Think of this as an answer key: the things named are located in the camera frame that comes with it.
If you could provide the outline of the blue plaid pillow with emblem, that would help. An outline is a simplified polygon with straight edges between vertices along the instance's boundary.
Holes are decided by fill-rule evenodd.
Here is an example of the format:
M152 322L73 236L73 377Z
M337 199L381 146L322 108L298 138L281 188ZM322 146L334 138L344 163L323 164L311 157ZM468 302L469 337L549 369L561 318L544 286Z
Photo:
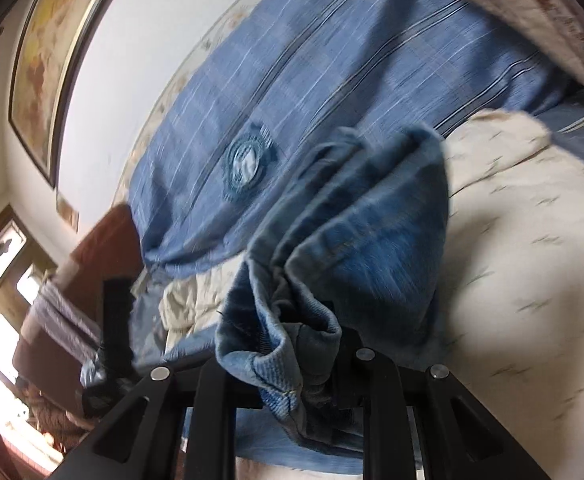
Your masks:
M191 76L132 175L146 266L184 278L245 248L316 146L484 107L538 114L570 77L469 0L263 0Z

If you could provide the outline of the wooden frame window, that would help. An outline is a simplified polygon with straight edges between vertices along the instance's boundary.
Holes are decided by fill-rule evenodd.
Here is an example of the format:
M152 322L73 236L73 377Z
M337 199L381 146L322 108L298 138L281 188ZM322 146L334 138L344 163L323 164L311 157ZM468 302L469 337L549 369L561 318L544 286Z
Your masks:
M20 329L42 284L56 267L11 206L0 212L0 382L18 394L12 360Z

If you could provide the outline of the brown wooden headboard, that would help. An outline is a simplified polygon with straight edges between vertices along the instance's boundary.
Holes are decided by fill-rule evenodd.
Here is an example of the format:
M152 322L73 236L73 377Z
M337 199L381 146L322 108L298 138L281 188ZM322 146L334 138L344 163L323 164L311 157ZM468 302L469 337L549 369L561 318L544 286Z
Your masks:
M138 278L143 263L140 241L125 203L111 208L62 263L51 281L65 299L94 322L100 321L103 282ZM12 364L52 403L83 414L79 360L62 349L29 314L20 330Z

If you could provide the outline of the light blue denim jeans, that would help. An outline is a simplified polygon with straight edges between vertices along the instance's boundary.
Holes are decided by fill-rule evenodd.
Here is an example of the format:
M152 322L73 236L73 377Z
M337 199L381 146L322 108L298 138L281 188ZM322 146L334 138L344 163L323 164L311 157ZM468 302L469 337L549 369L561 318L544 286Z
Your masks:
M433 351L448 220L443 142L420 126L370 146L344 134L303 162L249 241L215 334L257 388L274 456L362 456L355 341L400 365Z

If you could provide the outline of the cream leaf print quilt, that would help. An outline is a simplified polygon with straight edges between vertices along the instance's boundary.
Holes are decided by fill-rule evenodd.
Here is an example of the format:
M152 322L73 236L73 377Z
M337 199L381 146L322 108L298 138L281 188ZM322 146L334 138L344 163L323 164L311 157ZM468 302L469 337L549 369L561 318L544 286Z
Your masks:
M444 362L554 479L584 478L584 162L483 110L444 147Z

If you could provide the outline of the framed wall painting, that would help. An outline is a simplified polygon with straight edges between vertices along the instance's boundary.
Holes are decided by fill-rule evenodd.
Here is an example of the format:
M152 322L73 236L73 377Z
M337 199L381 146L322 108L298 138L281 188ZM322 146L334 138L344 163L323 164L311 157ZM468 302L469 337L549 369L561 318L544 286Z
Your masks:
M59 174L73 63L104 0L34 0L16 49L8 119L47 183Z

